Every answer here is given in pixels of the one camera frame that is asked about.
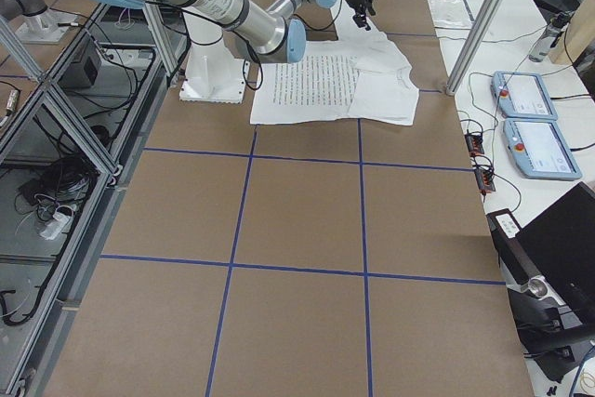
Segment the black computer box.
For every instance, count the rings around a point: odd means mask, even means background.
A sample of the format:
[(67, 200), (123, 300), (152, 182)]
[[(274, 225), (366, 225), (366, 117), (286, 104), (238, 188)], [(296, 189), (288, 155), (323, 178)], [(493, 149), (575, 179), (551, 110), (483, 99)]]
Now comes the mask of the black computer box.
[(549, 292), (548, 284), (523, 249), (519, 239), (522, 228), (512, 212), (505, 208), (488, 213), (486, 218), (498, 262), (505, 264), (512, 278), (520, 286), (520, 292), (531, 298), (545, 298)]

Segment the grey controller box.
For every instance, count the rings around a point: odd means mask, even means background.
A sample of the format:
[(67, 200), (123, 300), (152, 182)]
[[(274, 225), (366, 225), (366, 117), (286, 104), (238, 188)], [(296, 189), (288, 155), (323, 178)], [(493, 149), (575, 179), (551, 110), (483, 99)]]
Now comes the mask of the grey controller box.
[(100, 57), (95, 45), (87, 40), (76, 50), (73, 60), (59, 79), (62, 88), (90, 88), (99, 74)]

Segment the upper blue teach pendant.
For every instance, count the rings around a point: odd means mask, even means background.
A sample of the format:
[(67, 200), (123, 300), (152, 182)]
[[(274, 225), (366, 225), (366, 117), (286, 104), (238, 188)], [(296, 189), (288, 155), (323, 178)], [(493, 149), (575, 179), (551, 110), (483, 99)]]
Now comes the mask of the upper blue teach pendant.
[(508, 118), (558, 119), (557, 111), (538, 73), (496, 71), (492, 76), (496, 105)]

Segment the blue teach pendant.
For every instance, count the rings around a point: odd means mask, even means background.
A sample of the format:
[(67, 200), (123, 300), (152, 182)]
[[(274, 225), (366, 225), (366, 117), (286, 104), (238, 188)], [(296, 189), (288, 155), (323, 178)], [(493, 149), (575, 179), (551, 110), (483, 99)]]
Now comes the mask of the blue teach pendant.
[(508, 118), (504, 136), (509, 153), (529, 179), (576, 180), (582, 172), (554, 121)]
[(492, 76), (496, 105), (508, 118), (558, 119), (557, 111), (538, 73), (496, 71)]

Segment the clear plastic water bottle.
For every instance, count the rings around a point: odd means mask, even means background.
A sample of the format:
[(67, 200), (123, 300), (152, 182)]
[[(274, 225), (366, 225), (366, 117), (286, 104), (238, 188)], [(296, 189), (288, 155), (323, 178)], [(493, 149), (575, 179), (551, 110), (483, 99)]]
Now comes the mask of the clear plastic water bottle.
[(544, 60), (571, 18), (571, 12), (560, 12), (551, 18), (529, 54), (530, 61), (541, 62)]

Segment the aluminium frame rail structure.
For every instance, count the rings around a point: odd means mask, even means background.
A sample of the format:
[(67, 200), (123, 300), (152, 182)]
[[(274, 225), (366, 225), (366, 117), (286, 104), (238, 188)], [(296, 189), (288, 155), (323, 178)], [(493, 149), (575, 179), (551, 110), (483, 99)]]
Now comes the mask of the aluminium frame rail structure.
[[(1, 392), (38, 396), (90, 282), (142, 144), (188, 49), (179, 13), (99, 6), (40, 73), (1, 132)], [(59, 79), (87, 40), (90, 88)], [(73, 220), (39, 232), (59, 208)]]

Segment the lower blue teach pendant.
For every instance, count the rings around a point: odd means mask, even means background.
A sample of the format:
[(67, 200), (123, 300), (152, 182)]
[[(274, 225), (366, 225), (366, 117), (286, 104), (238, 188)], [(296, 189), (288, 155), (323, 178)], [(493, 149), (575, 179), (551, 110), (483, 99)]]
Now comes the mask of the lower blue teach pendant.
[(509, 153), (529, 179), (576, 180), (582, 172), (554, 121), (508, 118), (504, 136)]

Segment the white power strip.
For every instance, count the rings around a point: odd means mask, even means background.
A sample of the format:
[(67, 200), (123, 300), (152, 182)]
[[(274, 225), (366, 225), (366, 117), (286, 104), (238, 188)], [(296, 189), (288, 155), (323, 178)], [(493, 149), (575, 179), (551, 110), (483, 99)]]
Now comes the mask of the white power strip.
[(54, 212), (52, 219), (45, 224), (39, 235), (47, 241), (55, 240), (67, 225), (73, 220), (74, 211), (69, 208), (59, 208)]

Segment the white printed long-sleeve shirt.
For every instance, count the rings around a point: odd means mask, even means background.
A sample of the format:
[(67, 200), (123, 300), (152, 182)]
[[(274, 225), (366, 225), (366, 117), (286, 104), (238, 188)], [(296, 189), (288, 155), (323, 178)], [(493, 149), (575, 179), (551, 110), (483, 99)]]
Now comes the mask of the white printed long-sleeve shirt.
[(410, 126), (419, 89), (412, 66), (384, 33), (357, 44), (309, 42), (297, 63), (266, 64), (250, 114), (253, 125), (365, 118)]

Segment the clear plastic sheet black-edged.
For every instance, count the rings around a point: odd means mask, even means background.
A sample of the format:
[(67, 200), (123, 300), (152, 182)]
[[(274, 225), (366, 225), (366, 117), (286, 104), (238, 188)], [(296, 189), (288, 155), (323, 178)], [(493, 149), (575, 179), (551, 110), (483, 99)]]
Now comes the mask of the clear plastic sheet black-edged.
[(469, 30), (474, 24), (468, 0), (427, 0), (427, 2), (436, 28)]

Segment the upper orange black terminal board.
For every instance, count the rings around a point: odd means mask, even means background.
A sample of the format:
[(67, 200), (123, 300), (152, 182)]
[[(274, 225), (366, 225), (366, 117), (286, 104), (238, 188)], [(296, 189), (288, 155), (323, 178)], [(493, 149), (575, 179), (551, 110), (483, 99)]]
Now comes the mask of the upper orange black terminal board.
[(467, 132), (464, 135), (465, 142), (469, 151), (469, 155), (471, 157), (484, 155), (485, 151), (483, 148), (483, 134), (482, 133), (473, 133)]

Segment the aluminium frame post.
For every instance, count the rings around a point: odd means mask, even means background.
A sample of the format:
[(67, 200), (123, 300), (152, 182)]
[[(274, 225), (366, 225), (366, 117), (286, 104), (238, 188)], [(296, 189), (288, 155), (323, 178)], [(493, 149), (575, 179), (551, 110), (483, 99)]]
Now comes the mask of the aluminium frame post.
[(478, 52), (482, 40), (496, 15), (503, 0), (483, 0), (478, 16), (470, 29), (465, 44), (456, 59), (445, 85), (445, 93), (454, 96), (463, 82), (464, 75), (468, 71)]

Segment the lower orange black terminal board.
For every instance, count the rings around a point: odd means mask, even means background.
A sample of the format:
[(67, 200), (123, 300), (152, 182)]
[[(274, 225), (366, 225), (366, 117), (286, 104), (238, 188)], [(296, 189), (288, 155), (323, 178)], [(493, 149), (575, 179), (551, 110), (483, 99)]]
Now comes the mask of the lower orange black terminal board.
[(496, 186), (494, 184), (494, 172), (491, 167), (486, 165), (476, 165), (473, 167), (476, 182), (480, 194), (485, 196), (488, 193), (495, 192)]

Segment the orange black terminal board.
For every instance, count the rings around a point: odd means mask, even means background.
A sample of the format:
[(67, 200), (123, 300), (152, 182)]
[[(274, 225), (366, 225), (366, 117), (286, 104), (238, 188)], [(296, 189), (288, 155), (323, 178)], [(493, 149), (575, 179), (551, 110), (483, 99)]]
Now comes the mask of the orange black terminal board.
[(483, 148), (483, 134), (482, 133), (473, 133), (467, 132), (464, 135), (465, 142), (469, 151), (469, 155), (471, 157), (484, 155), (485, 151)]
[(496, 186), (494, 184), (494, 172), (491, 167), (486, 165), (476, 165), (473, 167), (476, 182), (480, 194), (485, 196), (488, 193), (495, 192)]

